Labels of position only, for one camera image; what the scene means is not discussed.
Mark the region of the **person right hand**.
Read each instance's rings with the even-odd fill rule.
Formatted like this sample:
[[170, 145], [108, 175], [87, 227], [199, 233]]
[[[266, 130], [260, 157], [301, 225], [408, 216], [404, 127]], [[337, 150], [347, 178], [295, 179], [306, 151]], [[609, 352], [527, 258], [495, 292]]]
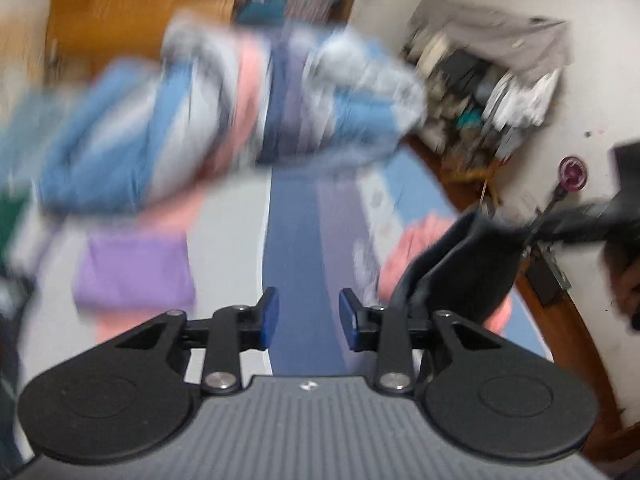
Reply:
[[635, 333], [639, 331], [639, 245], [607, 242], [603, 263], [608, 274], [617, 312], [626, 318]]

